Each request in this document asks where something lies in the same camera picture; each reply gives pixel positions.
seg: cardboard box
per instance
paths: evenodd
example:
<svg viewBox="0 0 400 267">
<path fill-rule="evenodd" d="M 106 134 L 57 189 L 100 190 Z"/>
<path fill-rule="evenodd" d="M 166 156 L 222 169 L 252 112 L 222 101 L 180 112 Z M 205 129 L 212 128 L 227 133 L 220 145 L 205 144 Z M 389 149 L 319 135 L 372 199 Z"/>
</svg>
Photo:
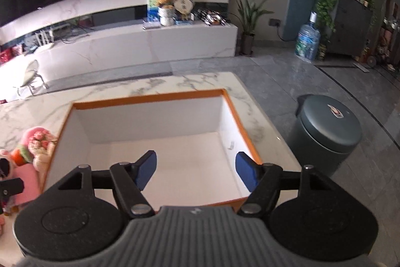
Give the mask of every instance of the cardboard box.
<svg viewBox="0 0 400 267">
<path fill-rule="evenodd" d="M 135 162 L 148 150 L 157 154 L 157 169 L 143 195 L 155 210 L 222 203 L 237 208 L 249 192 L 235 171 L 236 154 L 261 163 L 225 90 L 74 103 L 45 188 L 77 165 L 105 170 Z M 115 205 L 111 190 L 95 194 Z"/>
</svg>

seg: bottle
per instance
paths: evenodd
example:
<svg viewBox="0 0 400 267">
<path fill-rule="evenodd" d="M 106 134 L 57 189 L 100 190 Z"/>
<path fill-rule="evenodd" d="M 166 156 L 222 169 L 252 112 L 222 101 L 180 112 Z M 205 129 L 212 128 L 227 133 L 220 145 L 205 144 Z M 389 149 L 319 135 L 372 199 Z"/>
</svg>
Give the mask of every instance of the bottle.
<svg viewBox="0 0 400 267">
<path fill-rule="evenodd" d="M 316 21 L 317 13 L 311 12 L 309 23 L 304 24 L 301 27 L 297 37 L 295 53 L 299 58 L 306 62 L 312 62 L 318 51 L 321 34 L 315 28 Z"/>
</svg>

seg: decorative box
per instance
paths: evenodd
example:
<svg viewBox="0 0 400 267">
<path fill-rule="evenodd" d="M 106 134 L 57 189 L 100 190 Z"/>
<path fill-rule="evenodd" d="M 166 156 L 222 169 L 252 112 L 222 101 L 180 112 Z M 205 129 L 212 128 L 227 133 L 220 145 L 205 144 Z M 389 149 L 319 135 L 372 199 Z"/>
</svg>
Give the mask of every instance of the decorative box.
<svg viewBox="0 0 400 267">
<path fill-rule="evenodd" d="M 13 52 L 11 51 L 11 48 L 8 48 L 8 49 L 0 52 L 0 62 L 2 64 L 10 61 L 10 59 L 12 59 L 12 58 L 13 58 Z"/>
</svg>

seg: gray trash can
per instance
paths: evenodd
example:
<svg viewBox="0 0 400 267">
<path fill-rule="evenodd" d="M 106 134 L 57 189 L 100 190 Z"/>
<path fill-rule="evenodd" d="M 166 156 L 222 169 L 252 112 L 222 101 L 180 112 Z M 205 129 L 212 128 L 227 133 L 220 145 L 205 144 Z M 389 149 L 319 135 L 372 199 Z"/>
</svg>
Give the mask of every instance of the gray trash can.
<svg viewBox="0 0 400 267">
<path fill-rule="evenodd" d="M 304 98 L 299 97 L 287 144 L 301 166 L 311 164 L 331 176 L 361 141 L 360 122 L 335 99 L 322 95 Z"/>
</svg>

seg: marble coffee table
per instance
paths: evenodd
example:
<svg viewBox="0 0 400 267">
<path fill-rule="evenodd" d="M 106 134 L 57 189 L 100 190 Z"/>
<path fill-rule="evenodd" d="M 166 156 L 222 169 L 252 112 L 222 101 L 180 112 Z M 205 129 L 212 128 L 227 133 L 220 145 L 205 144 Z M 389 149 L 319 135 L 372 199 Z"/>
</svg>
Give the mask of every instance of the marble coffee table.
<svg viewBox="0 0 400 267">
<path fill-rule="evenodd" d="M 284 170 L 300 171 L 299 163 L 269 118 L 241 81 L 228 72 L 116 82 L 43 94 L 3 104 L 0 105 L 0 148 L 14 149 L 25 129 L 33 126 L 43 126 L 58 135 L 71 102 L 221 88 L 228 91 L 261 159 L 278 164 Z M 284 191 L 278 203 L 296 195 L 296 191 Z M 4 234 L 0 237 L 0 264 L 5 267 L 11 267 L 23 257 L 13 235 L 15 216 L 6 217 Z"/>
</svg>

